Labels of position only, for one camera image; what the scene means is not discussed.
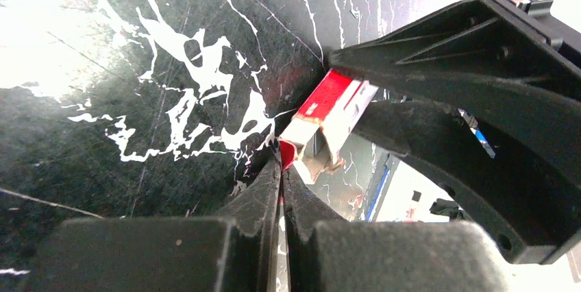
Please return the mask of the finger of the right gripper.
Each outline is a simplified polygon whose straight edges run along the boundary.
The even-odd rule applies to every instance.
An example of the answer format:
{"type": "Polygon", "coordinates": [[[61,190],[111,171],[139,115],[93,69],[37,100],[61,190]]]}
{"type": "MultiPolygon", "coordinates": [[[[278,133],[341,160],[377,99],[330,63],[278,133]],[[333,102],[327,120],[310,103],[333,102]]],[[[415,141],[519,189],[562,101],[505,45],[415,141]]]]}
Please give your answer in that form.
{"type": "Polygon", "coordinates": [[[550,264],[580,242],[580,190],[491,126],[490,156],[460,113],[427,101],[373,102],[354,132],[448,193],[514,264],[550,264]]]}
{"type": "Polygon", "coordinates": [[[463,0],[333,51],[350,76],[461,108],[514,136],[580,133],[580,33],[552,1],[463,0]]]}

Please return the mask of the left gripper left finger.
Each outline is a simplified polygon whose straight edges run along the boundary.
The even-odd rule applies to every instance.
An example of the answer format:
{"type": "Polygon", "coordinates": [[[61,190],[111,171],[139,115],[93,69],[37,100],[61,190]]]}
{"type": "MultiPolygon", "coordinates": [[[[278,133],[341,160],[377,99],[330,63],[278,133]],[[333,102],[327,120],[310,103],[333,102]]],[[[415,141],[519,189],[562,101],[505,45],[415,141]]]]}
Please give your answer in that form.
{"type": "Polygon", "coordinates": [[[279,155],[205,217],[70,219],[38,248],[28,291],[264,291],[279,155]]]}

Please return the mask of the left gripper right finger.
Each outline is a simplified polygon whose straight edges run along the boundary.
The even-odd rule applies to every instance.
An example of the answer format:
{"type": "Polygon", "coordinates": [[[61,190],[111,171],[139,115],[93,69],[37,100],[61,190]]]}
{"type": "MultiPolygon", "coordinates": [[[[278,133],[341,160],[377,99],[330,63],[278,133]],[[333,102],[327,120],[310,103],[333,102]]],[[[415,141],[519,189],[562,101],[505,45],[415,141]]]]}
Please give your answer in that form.
{"type": "Polygon", "coordinates": [[[292,291],[509,291],[483,229],[470,222],[348,221],[294,167],[282,174],[292,291]]]}

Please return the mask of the red staples box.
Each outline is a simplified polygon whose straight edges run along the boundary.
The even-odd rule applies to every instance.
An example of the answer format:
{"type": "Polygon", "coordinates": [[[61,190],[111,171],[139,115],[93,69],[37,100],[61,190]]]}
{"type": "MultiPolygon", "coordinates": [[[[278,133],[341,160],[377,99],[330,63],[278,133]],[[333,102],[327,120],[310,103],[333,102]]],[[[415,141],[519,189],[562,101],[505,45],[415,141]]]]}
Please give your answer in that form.
{"type": "Polygon", "coordinates": [[[278,138],[282,170],[294,167],[305,184],[314,184],[321,173],[341,168],[340,150],[377,90],[329,70],[278,138]]]}

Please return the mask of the blue stapler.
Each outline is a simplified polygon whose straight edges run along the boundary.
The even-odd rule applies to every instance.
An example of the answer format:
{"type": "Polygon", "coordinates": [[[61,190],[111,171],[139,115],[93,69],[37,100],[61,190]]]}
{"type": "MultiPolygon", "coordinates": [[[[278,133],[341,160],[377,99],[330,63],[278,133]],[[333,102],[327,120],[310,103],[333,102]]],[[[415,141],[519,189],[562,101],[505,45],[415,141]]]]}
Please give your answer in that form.
{"type": "Polygon", "coordinates": [[[491,145],[487,141],[486,137],[480,131],[479,123],[478,123],[477,119],[473,115],[471,115],[468,112],[466,112],[465,110],[458,109],[458,111],[459,111],[461,117],[466,121],[466,123],[468,124],[470,130],[472,131],[472,133],[474,134],[474,136],[477,138],[477,140],[479,141],[479,143],[481,144],[481,146],[484,148],[484,150],[486,151],[486,153],[491,158],[494,158],[495,157],[495,151],[493,150],[493,148],[491,147],[491,145]]]}

